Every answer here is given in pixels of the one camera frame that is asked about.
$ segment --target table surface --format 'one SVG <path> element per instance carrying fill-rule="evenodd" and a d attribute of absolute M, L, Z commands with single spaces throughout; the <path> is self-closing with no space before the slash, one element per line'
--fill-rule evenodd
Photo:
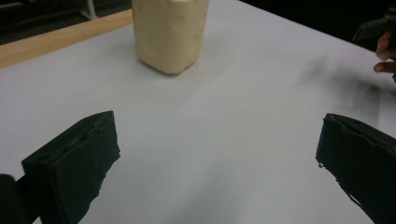
<path fill-rule="evenodd" d="M 326 113 L 396 136 L 396 87 L 376 62 L 212 0 L 200 58 L 178 77 L 136 59 L 132 25 L 0 70 L 0 170 L 20 178 L 22 159 L 113 110 L 121 157 L 80 223 L 372 223 L 315 155 Z"/>

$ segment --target white table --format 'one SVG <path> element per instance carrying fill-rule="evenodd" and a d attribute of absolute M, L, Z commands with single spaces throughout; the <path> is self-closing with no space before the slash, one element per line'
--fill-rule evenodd
<path fill-rule="evenodd" d="M 179 77 L 134 50 L 129 26 L 0 70 L 1 173 L 114 110 L 121 158 L 80 223 L 372 223 L 315 160 L 326 113 L 396 136 L 372 52 L 234 0 L 211 1 Z"/>

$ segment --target finger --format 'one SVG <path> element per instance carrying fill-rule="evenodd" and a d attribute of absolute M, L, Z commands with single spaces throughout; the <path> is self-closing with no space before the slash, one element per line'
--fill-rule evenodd
<path fill-rule="evenodd" d="M 386 31 L 383 35 L 386 39 L 390 39 L 392 37 L 392 32 Z"/>
<path fill-rule="evenodd" d="M 378 63 L 375 65 L 374 70 L 377 73 L 396 73 L 396 63 Z"/>
<path fill-rule="evenodd" d="M 388 50 L 388 55 L 390 58 L 396 58 L 396 50 Z"/>
<path fill-rule="evenodd" d="M 376 56 L 378 56 L 378 58 L 380 58 L 382 61 L 385 61 L 385 60 L 387 60 L 387 59 L 389 59 L 391 56 L 390 56 L 390 51 L 389 50 L 386 50 L 386 49 L 380 49 L 380 48 L 378 48 L 376 51 L 375 51 L 375 54 L 376 54 Z"/>
<path fill-rule="evenodd" d="M 385 35 L 382 35 L 378 38 L 377 49 L 384 50 L 389 46 L 389 38 Z"/>

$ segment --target black object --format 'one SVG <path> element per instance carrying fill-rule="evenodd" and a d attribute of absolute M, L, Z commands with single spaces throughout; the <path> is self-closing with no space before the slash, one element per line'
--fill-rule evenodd
<path fill-rule="evenodd" d="M 390 7 L 381 19 L 361 24 L 353 40 L 376 37 L 386 31 L 396 33 L 396 8 Z"/>
<path fill-rule="evenodd" d="M 364 21 L 381 18 L 387 8 L 395 6 L 394 0 L 240 1 L 371 51 L 376 49 L 376 41 L 371 39 L 352 41 L 357 28 Z"/>
<path fill-rule="evenodd" d="M 119 157 L 113 112 L 82 119 L 24 159 L 20 180 L 0 175 L 0 223 L 78 223 Z"/>
<path fill-rule="evenodd" d="M 358 120 L 327 114 L 316 159 L 374 223 L 396 223 L 396 139 Z"/>

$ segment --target wooden table edge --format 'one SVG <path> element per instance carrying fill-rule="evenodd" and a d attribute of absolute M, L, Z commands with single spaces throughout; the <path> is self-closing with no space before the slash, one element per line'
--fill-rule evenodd
<path fill-rule="evenodd" d="M 133 23 L 132 10 L 0 46 L 0 69 L 22 63 Z"/>

